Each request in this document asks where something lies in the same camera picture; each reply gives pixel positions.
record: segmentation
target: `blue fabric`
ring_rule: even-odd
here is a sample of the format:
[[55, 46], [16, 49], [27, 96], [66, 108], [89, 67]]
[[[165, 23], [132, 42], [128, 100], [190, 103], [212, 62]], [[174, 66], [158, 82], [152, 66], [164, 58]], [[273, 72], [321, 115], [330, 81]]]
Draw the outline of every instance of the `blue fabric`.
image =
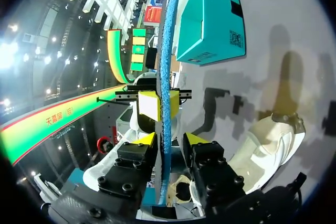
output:
[[161, 60], [160, 60], [160, 78], [161, 78], [161, 112], [163, 127], [163, 175], [160, 191], [159, 204], [165, 202], [167, 188], [169, 184], [169, 175], [171, 170], [171, 108], [170, 108], [170, 64], [172, 57], [172, 45], [174, 37], [174, 28], [176, 22], [177, 5], [179, 0], [169, 0], [166, 8], [166, 16], [163, 26]]

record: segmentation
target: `red wheel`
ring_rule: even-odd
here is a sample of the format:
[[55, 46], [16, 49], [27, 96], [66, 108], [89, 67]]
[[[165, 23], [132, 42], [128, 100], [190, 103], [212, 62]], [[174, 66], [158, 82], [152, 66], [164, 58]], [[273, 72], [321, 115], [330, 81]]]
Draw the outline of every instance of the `red wheel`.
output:
[[111, 144], [111, 140], [107, 136], [102, 136], [97, 140], [97, 148], [101, 154], [106, 154], [110, 150], [112, 150], [113, 145]]

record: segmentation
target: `curved led display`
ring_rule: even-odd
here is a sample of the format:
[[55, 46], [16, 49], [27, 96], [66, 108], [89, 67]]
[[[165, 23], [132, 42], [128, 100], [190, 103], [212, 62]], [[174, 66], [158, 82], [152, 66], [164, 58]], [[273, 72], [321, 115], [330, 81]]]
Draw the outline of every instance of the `curved led display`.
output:
[[9, 161], [15, 165], [28, 152], [70, 123], [104, 105], [97, 97], [114, 99], [116, 91], [125, 85], [103, 89], [54, 103], [8, 122], [1, 132], [2, 147]]
[[121, 66], [120, 55], [121, 30], [110, 30], [107, 32], [107, 49], [112, 72], [120, 83], [132, 83], [124, 74]]

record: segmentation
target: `qr code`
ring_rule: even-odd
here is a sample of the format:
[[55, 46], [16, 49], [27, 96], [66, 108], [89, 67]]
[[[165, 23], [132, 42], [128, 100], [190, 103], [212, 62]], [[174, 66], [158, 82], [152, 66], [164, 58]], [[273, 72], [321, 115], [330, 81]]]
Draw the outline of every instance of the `qr code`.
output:
[[230, 30], [230, 44], [243, 48], [242, 36], [234, 31]]

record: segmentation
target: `bolt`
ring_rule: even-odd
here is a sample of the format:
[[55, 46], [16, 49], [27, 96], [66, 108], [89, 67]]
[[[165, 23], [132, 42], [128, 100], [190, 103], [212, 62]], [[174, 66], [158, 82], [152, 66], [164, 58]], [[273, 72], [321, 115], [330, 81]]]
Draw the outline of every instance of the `bolt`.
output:
[[206, 165], [206, 161], [205, 160], [202, 160], [202, 161], [199, 162], [199, 166], [200, 167], [203, 167], [205, 165]]
[[216, 189], [216, 184], [209, 184], [209, 185], [206, 186], [206, 191], [208, 193], [213, 192], [215, 189]]
[[217, 161], [221, 165], [221, 164], [224, 164], [226, 162], [226, 159], [224, 157], [220, 157]]
[[131, 184], [123, 184], [122, 189], [125, 193], [133, 191], [133, 186]]
[[106, 182], [106, 178], [104, 176], [101, 176], [97, 179], [97, 181], [99, 185], [102, 185]]
[[241, 184], [242, 182], [244, 182], [244, 178], [242, 176], [237, 176], [235, 178], [235, 184]]
[[134, 162], [133, 162], [133, 167], [134, 167], [135, 169], [139, 168], [140, 165], [141, 165], [141, 162], [140, 162], [140, 161], [134, 161]]
[[119, 164], [121, 164], [122, 163], [122, 158], [116, 158], [115, 159], [115, 163], [117, 164], [117, 165], [119, 165]]
[[99, 208], [93, 207], [90, 210], [88, 210], [88, 213], [90, 214], [90, 216], [97, 218], [97, 219], [101, 217], [101, 209]]

